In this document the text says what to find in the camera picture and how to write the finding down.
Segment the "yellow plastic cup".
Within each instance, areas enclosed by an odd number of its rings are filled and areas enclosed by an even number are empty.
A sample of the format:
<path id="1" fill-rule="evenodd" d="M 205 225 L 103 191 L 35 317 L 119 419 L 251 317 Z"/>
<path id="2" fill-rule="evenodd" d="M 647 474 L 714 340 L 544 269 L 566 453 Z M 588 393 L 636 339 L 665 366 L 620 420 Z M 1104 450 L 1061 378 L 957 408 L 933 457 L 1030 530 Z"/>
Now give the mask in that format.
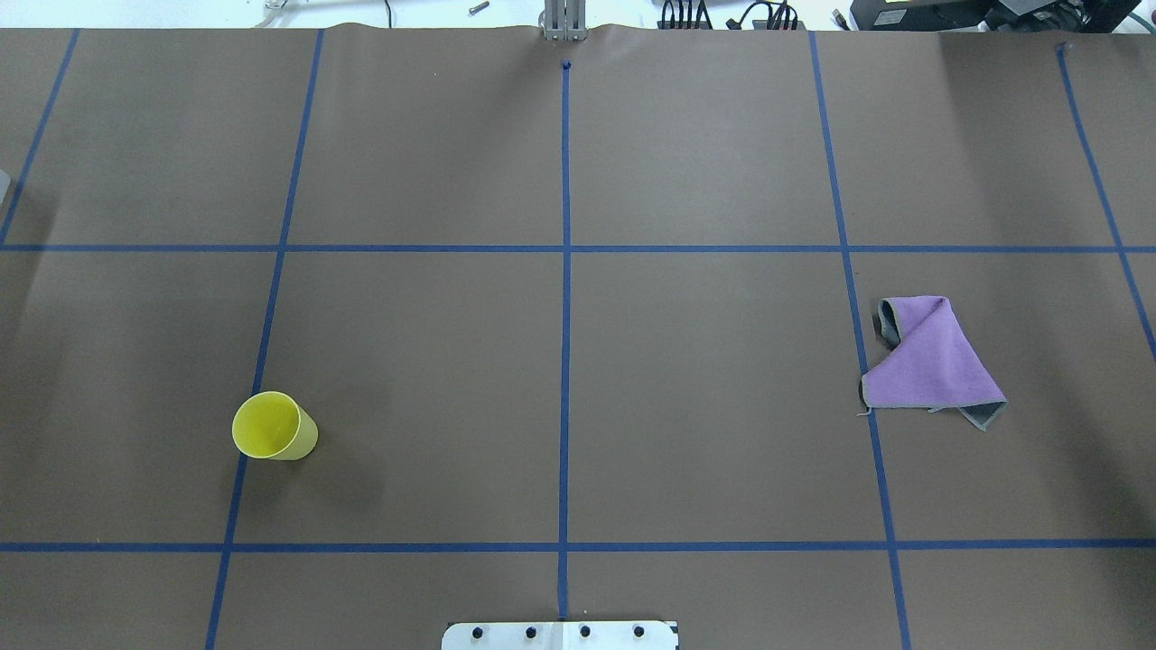
<path id="1" fill-rule="evenodd" d="M 236 409 L 231 437 L 252 460 L 292 461 L 313 452 L 319 427 L 291 396 L 265 391 Z"/>

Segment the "purple cloth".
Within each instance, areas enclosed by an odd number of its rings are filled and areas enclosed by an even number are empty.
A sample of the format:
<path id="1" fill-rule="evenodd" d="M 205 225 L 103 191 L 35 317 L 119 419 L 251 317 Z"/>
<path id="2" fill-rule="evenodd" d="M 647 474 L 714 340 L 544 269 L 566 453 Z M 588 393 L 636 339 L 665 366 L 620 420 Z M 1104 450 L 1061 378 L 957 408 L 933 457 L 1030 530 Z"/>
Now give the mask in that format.
<path id="1" fill-rule="evenodd" d="M 868 412 L 954 409 L 980 433 L 988 431 L 1008 404 L 975 353 L 954 312 L 940 295 L 879 300 L 879 334 L 887 357 L 860 379 Z"/>

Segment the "brown paper table cover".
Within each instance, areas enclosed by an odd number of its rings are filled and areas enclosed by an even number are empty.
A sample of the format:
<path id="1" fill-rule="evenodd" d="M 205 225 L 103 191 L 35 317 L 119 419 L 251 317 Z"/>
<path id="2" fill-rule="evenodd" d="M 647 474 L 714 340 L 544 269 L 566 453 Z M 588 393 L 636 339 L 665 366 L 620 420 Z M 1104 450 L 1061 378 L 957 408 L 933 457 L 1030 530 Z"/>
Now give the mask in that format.
<path id="1" fill-rule="evenodd" d="M 3 169 L 5 649 L 1153 648 L 1151 37 L 5 29 Z"/>

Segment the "aluminium frame post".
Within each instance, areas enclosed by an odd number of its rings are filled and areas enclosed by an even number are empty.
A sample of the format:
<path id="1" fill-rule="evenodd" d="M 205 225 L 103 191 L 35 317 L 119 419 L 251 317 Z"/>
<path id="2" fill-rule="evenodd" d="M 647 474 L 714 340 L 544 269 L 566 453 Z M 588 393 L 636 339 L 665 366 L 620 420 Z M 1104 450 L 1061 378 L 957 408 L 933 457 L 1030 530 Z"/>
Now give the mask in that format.
<path id="1" fill-rule="evenodd" d="M 550 42 L 581 42 L 590 37 L 585 0 L 546 0 L 538 24 Z"/>

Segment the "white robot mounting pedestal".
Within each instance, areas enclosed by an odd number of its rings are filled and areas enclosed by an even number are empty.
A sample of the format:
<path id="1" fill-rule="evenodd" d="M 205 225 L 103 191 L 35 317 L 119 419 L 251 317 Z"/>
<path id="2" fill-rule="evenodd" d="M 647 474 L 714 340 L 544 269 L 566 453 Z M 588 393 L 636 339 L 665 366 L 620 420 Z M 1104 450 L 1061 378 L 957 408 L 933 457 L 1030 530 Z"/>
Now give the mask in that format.
<path id="1" fill-rule="evenodd" d="M 462 622 L 442 649 L 679 649 L 676 622 L 660 620 Z"/>

